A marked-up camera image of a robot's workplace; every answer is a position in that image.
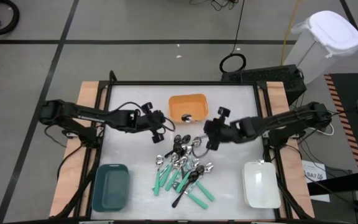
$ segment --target dark green container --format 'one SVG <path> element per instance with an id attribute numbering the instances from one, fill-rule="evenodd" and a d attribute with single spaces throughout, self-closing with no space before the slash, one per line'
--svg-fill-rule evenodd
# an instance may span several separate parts
<path id="1" fill-rule="evenodd" d="M 129 173 L 124 164 L 101 165 L 96 172 L 92 208 L 97 212 L 120 211 L 127 203 Z"/>

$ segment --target green handle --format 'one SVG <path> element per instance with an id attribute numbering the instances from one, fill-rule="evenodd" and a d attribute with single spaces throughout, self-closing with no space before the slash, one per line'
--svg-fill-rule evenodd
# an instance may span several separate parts
<path id="1" fill-rule="evenodd" d="M 169 191 L 169 189 L 171 189 L 172 184 L 173 184 L 173 182 L 176 180 L 178 174 L 179 174 L 179 170 L 177 170 L 177 171 L 173 174 L 173 176 L 171 177 L 171 179 L 168 181 L 167 186 L 165 186 L 165 190 L 166 190 L 166 191 Z"/>
<path id="2" fill-rule="evenodd" d="M 157 170 L 157 175 L 155 176 L 155 184 L 154 184 L 154 195 L 158 196 L 158 192 L 160 190 L 160 168 Z"/>
<path id="3" fill-rule="evenodd" d="M 200 199 L 198 199 L 196 196 L 192 195 L 191 193 L 188 193 L 187 196 L 189 196 L 189 198 L 191 198 L 194 202 L 196 202 L 201 208 L 203 208 L 203 209 L 208 208 L 207 204 L 205 204 L 203 201 L 201 201 Z"/>
<path id="4" fill-rule="evenodd" d="M 215 200 L 215 197 L 200 182 L 198 182 L 198 187 L 210 201 L 213 202 Z"/>
<path id="5" fill-rule="evenodd" d="M 165 171 L 164 175 L 162 176 L 162 180 L 160 181 L 160 187 L 164 186 L 165 182 L 168 179 L 169 174 L 171 173 L 172 164 L 168 165 L 167 171 Z"/>
<path id="6" fill-rule="evenodd" d="M 177 188 L 177 192 L 180 193 L 181 189 L 183 188 L 183 186 L 185 185 L 187 179 L 189 178 L 190 172 L 187 172 L 185 178 L 183 178 L 183 180 L 180 182 L 178 188 Z"/>

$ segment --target wooden board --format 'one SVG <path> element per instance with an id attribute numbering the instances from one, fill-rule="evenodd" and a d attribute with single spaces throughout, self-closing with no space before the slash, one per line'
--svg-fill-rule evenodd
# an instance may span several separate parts
<path id="1" fill-rule="evenodd" d="M 286 112 L 289 110 L 287 97 L 283 83 L 281 82 L 268 82 L 268 95 L 273 114 Z M 98 82 L 83 82 L 78 96 L 77 104 L 83 106 L 93 107 L 98 90 Z M 266 116 L 266 107 L 263 95 L 261 95 L 260 102 L 262 104 L 262 114 Z M 89 126 L 89 121 L 79 121 L 82 125 Z M 65 156 L 71 153 L 79 146 L 79 140 L 68 140 Z M 298 149 L 296 141 L 290 140 L 288 145 Z M 66 161 L 65 165 L 60 171 L 60 178 L 58 180 L 55 196 L 53 199 L 50 215 L 56 215 L 62 210 L 62 208 L 68 203 L 73 194 L 78 188 L 80 181 L 81 169 L 84 161 L 85 149 L 80 150 Z M 283 168 L 285 173 L 285 179 L 287 182 L 287 188 L 295 198 L 295 200 L 301 205 L 305 212 L 314 216 L 313 207 L 311 205 L 310 195 L 306 184 L 306 177 L 303 173 L 303 166 L 299 153 L 295 152 L 290 147 L 283 148 L 281 150 L 281 157 L 283 161 Z M 80 215 L 85 215 L 86 203 L 89 197 L 89 189 L 86 190 L 83 196 L 83 206 L 81 206 Z M 280 207 L 280 214 L 285 214 L 284 207 Z"/>

